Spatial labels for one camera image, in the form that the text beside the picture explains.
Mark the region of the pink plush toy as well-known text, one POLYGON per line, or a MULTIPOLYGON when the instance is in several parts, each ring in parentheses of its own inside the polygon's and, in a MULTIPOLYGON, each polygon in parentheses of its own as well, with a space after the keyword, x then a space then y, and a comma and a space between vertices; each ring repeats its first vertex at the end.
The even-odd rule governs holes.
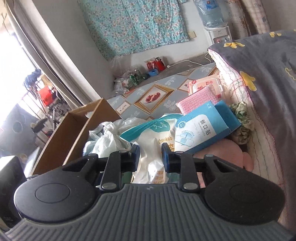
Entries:
POLYGON ((250 154, 243 152, 235 142, 226 138, 195 153, 193 157, 203 159, 206 154, 217 156, 247 171, 254 169, 254 161, 250 154))

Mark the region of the blue bandage box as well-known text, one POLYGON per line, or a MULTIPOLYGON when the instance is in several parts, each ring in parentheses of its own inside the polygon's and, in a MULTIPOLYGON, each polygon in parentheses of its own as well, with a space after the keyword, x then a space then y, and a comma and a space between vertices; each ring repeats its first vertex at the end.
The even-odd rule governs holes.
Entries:
POLYGON ((179 118, 175 130, 175 151, 195 154, 229 136, 241 123, 224 101, 208 101, 179 118))

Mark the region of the white plastic bag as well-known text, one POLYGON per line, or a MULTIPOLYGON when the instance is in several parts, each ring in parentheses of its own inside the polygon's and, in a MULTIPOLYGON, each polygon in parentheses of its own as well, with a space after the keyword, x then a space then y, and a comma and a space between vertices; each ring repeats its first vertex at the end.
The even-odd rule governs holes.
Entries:
POLYGON ((104 121, 90 130, 82 155, 97 154, 99 158, 109 157, 115 151, 129 151, 131 144, 119 136, 135 126, 145 123, 141 118, 120 119, 114 122, 104 121))

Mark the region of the brown cardboard box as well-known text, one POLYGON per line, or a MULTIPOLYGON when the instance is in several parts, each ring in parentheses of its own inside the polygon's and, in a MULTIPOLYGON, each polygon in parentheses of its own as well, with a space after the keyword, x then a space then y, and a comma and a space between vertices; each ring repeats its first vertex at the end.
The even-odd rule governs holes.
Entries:
POLYGON ((30 174, 41 175, 82 157, 89 131, 102 122, 119 119, 118 113, 103 98, 66 113, 30 174))

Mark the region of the cotton swab bag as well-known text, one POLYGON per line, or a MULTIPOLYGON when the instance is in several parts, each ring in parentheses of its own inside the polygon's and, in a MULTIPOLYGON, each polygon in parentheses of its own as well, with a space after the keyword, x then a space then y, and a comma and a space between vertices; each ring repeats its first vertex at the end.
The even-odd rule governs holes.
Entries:
POLYGON ((137 170, 133 173, 135 184, 164 184, 168 177, 162 160, 161 145, 168 144, 175 149, 175 125, 183 115, 165 114, 161 118, 148 121, 126 130, 120 138, 140 147, 137 170))

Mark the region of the green white scrunchie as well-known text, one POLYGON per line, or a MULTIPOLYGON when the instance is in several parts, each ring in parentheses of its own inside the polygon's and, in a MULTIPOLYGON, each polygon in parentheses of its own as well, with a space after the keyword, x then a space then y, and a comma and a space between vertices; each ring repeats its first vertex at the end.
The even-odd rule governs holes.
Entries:
POLYGON ((248 114, 247 104, 241 101, 230 105, 229 108, 240 122, 240 127, 231 134, 231 138, 238 145, 247 144, 254 131, 254 122, 248 114))

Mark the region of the pink knitted cloth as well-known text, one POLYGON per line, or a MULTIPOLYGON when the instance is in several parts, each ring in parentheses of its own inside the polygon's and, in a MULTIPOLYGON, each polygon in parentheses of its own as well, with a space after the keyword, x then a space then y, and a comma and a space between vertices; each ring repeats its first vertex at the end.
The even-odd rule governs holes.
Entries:
POLYGON ((176 106, 180 109, 182 114, 188 114, 208 101, 215 105, 220 100, 222 100, 222 95, 215 94, 209 86, 206 86, 182 99, 176 104, 176 106))

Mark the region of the pink wet wipes pack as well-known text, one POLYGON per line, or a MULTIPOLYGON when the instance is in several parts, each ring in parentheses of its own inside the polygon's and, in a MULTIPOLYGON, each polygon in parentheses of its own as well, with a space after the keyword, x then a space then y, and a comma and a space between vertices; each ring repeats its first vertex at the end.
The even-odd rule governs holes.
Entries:
POLYGON ((210 75, 189 82, 189 95, 198 92, 204 87, 210 87, 217 98, 224 98, 224 90, 218 74, 210 75))

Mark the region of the clear bag of bottles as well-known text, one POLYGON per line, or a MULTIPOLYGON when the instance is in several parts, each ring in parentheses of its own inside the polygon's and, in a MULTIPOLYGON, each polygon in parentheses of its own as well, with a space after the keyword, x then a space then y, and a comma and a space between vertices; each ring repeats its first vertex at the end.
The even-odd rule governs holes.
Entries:
POLYGON ((109 66, 115 78, 113 92, 116 95, 126 94, 133 87, 150 78, 149 74, 144 70, 140 70, 138 66, 124 66, 122 56, 116 56, 109 60, 109 66))

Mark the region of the small blue container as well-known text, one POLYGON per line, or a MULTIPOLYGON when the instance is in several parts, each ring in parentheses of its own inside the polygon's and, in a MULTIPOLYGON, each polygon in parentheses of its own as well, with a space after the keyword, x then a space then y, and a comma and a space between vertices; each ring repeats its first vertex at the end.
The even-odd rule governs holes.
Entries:
POLYGON ((148 72, 148 75, 153 77, 153 76, 157 76, 159 74, 158 69, 153 69, 151 71, 148 72))

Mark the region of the grey window curtain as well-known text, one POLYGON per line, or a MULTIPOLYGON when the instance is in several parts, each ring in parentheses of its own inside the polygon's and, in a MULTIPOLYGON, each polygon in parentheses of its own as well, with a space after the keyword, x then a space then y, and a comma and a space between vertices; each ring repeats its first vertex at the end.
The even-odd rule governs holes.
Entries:
POLYGON ((58 43, 32 1, 4 1, 17 37, 71 108, 101 99, 58 43))

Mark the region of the red kettle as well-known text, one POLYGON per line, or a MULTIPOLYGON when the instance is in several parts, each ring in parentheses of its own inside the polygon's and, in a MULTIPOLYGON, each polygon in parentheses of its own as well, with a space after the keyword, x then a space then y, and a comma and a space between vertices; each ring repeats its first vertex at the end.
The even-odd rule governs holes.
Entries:
POLYGON ((159 72, 162 72, 166 69, 166 66, 160 57, 156 57, 154 59, 154 68, 157 69, 159 72))

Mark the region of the grey blanket with yellow patches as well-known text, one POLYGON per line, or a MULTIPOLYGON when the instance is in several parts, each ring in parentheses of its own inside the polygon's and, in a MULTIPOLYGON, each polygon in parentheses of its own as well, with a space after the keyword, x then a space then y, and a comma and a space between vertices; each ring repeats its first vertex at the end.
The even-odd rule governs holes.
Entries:
POLYGON ((281 223, 295 230, 295 30, 254 35, 208 48, 227 98, 245 102, 254 130, 254 173, 285 193, 281 223))

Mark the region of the white water dispenser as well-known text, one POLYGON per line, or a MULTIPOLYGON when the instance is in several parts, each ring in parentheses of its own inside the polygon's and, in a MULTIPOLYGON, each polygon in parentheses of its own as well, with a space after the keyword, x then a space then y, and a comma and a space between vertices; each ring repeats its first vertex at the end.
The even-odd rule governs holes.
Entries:
POLYGON ((204 31, 209 46, 216 43, 224 43, 232 40, 232 36, 228 25, 215 28, 204 27, 204 31))

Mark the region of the blue water jug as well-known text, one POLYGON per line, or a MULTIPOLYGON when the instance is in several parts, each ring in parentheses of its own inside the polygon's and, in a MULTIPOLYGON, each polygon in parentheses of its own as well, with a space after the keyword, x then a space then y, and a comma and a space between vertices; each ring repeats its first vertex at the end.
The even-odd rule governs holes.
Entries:
POLYGON ((198 10, 199 16, 205 28, 225 27, 228 24, 224 20, 222 10, 217 1, 195 0, 193 2, 198 10))

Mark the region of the wall socket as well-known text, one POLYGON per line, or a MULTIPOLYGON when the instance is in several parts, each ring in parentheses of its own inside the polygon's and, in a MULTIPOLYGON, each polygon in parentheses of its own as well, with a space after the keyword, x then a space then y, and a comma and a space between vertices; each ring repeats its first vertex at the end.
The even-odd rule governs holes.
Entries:
POLYGON ((196 38, 196 33, 194 31, 189 31, 188 36, 190 39, 194 39, 194 38, 196 38))

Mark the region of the teal floral wall cloth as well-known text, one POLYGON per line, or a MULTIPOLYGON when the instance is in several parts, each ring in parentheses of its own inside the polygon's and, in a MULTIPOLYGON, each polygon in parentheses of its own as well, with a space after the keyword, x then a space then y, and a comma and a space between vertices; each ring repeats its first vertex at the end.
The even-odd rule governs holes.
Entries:
POLYGON ((182 1, 78 1, 89 33, 106 60, 187 42, 182 1))

